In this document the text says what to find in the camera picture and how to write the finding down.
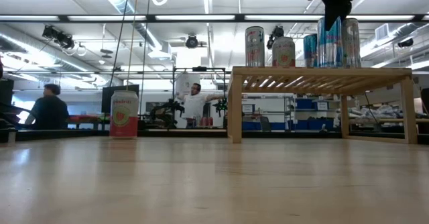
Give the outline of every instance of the man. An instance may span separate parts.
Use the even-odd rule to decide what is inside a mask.
[[[67,104],[57,96],[61,88],[55,84],[45,85],[43,97],[34,103],[32,112],[36,115],[36,129],[64,129],[67,128]],[[25,124],[32,124],[34,116],[28,116]]]
[[[185,102],[183,117],[186,119],[186,128],[193,128],[194,119],[201,119],[207,102],[224,98],[223,95],[203,95],[200,91],[201,85],[194,83],[190,89],[190,95],[176,93],[178,98]]]

